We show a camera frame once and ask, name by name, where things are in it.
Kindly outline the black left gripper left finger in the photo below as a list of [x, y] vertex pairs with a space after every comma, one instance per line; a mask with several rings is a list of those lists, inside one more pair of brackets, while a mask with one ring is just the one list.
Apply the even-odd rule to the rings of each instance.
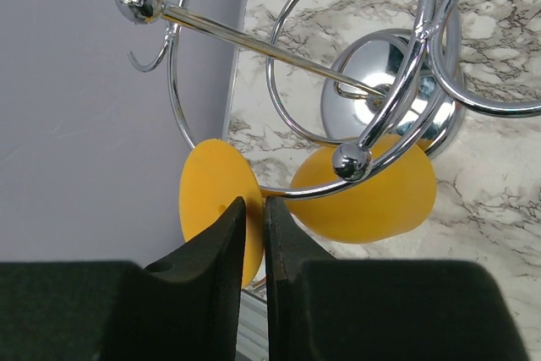
[[246, 205], [140, 267], [129, 261], [1, 266], [4, 360], [232, 360]]

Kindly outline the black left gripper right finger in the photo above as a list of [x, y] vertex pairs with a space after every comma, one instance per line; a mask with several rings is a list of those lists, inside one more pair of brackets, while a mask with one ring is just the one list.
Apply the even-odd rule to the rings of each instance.
[[272, 360], [525, 360], [495, 279], [460, 260], [338, 260], [265, 202]]

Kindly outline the yellow wine glass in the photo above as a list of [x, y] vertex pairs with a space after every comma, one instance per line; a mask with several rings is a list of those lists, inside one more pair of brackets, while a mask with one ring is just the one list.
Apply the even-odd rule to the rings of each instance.
[[[339, 243], [372, 243], [409, 232], [433, 210], [437, 182], [430, 159], [413, 146], [365, 182], [326, 197], [289, 200], [290, 212], [312, 232]], [[247, 206], [243, 286], [263, 260], [264, 194], [244, 156], [219, 139], [189, 154], [179, 184], [178, 211], [185, 240], [214, 223], [238, 197]]]

